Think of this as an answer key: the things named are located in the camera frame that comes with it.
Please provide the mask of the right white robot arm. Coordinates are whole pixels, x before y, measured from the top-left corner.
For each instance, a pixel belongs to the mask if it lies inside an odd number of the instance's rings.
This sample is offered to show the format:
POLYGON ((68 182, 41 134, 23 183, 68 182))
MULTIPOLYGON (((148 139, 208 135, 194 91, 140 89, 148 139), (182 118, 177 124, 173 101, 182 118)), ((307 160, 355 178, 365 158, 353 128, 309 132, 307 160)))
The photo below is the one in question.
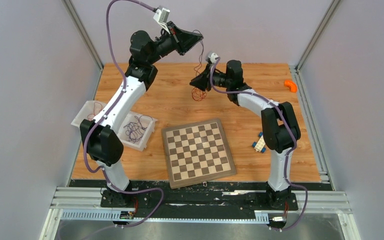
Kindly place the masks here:
POLYGON ((225 72, 219 71, 209 62, 205 70, 189 84, 204 92, 215 90, 226 94, 232 103, 261 118, 262 137, 271 157, 268 187, 263 203, 272 209, 283 207, 292 196, 291 158, 297 141, 301 138, 292 104, 270 100, 247 85, 239 60, 228 61, 225 72))

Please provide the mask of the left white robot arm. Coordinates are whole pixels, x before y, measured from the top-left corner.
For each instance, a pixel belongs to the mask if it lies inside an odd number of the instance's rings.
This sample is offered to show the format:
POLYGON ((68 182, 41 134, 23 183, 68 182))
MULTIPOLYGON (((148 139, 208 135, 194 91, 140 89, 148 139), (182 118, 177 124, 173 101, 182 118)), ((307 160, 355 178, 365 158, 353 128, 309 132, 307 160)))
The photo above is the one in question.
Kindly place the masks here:
POLYGON ((80 123, 84 164, 91 173, 103 172, 106 193, 120 207, 132 203, 134 191, 121 163, 124 145, 116 131, 154 82, 158 73, 155 63, 173 51, 185 55, 203 38, 201 33, 180 29, 172 21, 155 39, 144 30, 134 32, 130 37, 128 68, 121 72, 120 87, 93 119, 80 123))

